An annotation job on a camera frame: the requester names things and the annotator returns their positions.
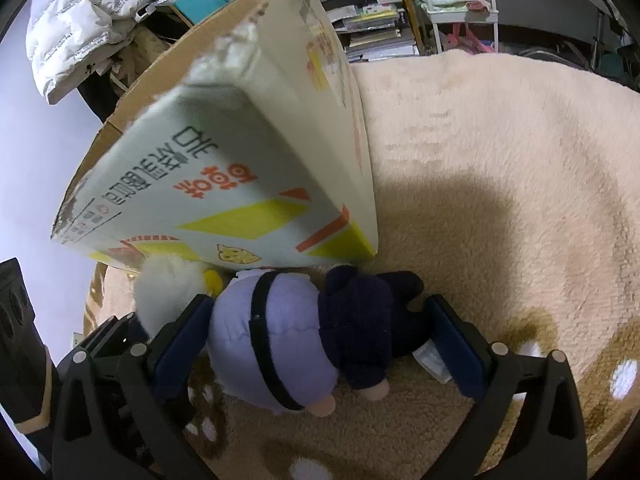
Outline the cardboard box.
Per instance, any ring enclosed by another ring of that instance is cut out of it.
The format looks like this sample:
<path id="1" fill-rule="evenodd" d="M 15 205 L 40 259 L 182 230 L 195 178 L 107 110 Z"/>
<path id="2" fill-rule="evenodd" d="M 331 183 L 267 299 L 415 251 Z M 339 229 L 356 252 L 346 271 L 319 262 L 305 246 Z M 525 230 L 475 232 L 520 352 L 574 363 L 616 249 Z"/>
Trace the cardboard box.
<path id="1" fill-rule="evenodd" d="M 119 100 L 52 240 L 137 270 L 366 261 L 378 222 L 357 81 L 319 0 L 233 0 Z"/>

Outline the beige patterned blanket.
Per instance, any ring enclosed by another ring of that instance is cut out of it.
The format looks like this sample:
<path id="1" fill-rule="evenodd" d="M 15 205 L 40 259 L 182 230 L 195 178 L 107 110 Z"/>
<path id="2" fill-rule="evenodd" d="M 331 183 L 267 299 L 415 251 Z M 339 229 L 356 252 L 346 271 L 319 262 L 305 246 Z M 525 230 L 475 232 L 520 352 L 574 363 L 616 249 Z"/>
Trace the beige patterned blanket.
<path id="1" fill-rule="evenodd" d="M 410 270 L 488 340 L 570 362 L 588 474 L 615 467 L 639 420 L 639 97 L 585 70 L 448 52 L 357 64 L 380 247 L 369 272 Z M 186 438 L 223 479 L 416 479 L 470 401 L 413 358 L 390 394 L 345 385 L 327 418 L 225 396 L 206 359 Z"/>

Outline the white puffer jacket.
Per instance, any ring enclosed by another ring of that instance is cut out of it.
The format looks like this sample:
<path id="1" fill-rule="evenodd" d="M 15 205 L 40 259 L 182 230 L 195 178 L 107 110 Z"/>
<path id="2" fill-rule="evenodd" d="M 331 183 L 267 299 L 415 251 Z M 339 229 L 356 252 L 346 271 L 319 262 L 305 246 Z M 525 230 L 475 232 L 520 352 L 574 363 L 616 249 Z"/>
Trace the white puffer jacket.
<path id="1" fill-rule="evenodd" d="M 150 0 L 30 0 L 26 55 L 36 88 L 60 102 L 132 40 L 137 12 Z"/>

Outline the beige trench coat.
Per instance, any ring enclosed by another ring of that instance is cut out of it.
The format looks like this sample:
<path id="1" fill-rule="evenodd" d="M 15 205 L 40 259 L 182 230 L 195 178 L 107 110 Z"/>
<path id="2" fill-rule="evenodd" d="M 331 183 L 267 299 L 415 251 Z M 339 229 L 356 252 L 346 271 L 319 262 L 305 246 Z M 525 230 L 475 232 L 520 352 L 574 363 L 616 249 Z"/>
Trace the beige trench coat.
<path id="1" fill-rule="evenodd" d="M 145 26 L 138 26 L 128 46 L 112 57 L 110 83 L 118 96 L 131 85 L 171 46 Z"/>

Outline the white rolling cart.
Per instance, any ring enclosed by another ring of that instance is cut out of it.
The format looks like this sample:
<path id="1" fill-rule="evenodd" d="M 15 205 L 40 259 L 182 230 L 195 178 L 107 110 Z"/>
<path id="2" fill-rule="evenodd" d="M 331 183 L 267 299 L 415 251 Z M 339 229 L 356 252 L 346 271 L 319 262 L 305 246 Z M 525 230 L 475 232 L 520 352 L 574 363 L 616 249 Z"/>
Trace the white rolling cart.
<path id="1" fill-rule="evenodd" d="M 452 46 L 462 44 L 468 49 L 475 44 L 480 52 L 499 51 L 499 11 L 497 0 L 418 0 L 431 24 L 435 49 L 445 51 L 440 25 L 450 25 L 448 41 Z M 472 25 L 492 27 L 492 45 L 483 44 L 471 29 Z"/>

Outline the white purple doll plush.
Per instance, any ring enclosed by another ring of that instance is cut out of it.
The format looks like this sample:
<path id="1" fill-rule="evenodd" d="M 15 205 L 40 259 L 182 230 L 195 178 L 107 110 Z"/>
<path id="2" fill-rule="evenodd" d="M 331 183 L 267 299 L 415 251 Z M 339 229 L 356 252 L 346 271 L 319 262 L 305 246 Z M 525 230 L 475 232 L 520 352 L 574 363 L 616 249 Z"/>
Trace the white purple doll plush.
<path id="1" fill-rule="evenodd" d="M 171 367 L 206 352 L 225 393 L 273 413 L 335 410 L 339 380 L 375 402 L 390 392 L 393 362 L 420 347 L 424 291 L 411 271 L 329 270 L 317 287 L 302 272 L 243 270 L 228 282 L 205 263 L 158 255 L 134 282 L 138 319 L 151 338 L 198 308 Z"/>

